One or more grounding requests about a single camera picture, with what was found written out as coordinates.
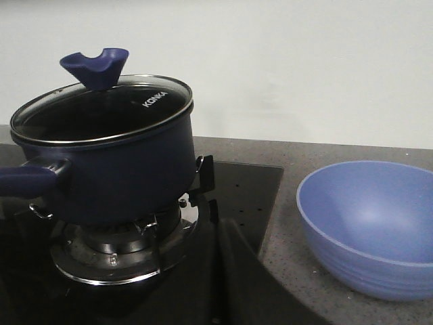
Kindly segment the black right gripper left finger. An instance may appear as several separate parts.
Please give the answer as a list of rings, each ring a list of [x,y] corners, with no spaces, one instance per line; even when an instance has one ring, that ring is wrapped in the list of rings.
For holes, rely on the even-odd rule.
[[[114,324],[210,324],[215,226],[199,220],[187,256]]]

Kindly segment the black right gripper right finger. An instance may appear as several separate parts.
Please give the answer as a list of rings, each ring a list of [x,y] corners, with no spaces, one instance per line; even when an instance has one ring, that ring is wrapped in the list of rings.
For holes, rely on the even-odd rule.
[[[232,324],[328,323],[270,274],[234,220],[219,221],[218,239]]]

